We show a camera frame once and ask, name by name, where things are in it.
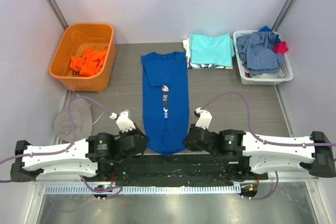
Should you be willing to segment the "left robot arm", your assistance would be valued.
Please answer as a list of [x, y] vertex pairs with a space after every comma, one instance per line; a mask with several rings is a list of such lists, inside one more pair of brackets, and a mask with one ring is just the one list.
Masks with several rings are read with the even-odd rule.
[[117, 135], [101, 132], [73, 145], [33, 146], [21, 140], [16, 143], [10, 178], [23, 183], [83, 176], [105, 182], [114, 173], [115, 163], [143, 154], [148, 142], [138, 127]]

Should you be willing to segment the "blue t shirt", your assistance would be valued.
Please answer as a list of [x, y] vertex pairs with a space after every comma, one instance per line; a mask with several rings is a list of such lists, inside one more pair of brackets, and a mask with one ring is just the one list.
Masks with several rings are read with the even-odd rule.
[[186, 55], [152, 52], [141, 57], [143, 124], [148, 148], [164, 156], [186, 149], [190, 107]]

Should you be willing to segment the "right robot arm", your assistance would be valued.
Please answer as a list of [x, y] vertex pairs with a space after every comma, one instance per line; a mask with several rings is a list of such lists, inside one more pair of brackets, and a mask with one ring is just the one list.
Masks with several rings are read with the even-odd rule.
[[319, 131], [303, 137], [276, 137], [232, 129], [215, 133], [194, 126], [183, 144], [190, 151], [206, 151], [238, 162], [237, 173], [242, 179], [303, 170], [315, 177], [335, 177], [332, 143]]

